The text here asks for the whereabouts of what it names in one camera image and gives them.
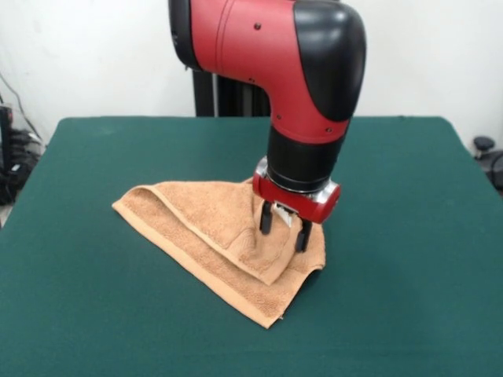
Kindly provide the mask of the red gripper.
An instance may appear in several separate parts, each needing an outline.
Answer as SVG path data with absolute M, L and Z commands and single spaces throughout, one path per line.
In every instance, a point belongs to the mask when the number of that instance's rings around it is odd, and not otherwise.
M 269 178 L 254 174 L 252 188 L 256 195 L 263 198 L 259 230 L 268 235 L 272 226 L 272 203 L 296 213 L 302 221 L 302 227 L 296 238 L 295 251 L 305 252 L 309 243 L 313 223 L 323 223 L 337 204 L 341 187 L 330 181 L 321 191 L 307 194 L 290 192 L 275 185 Z

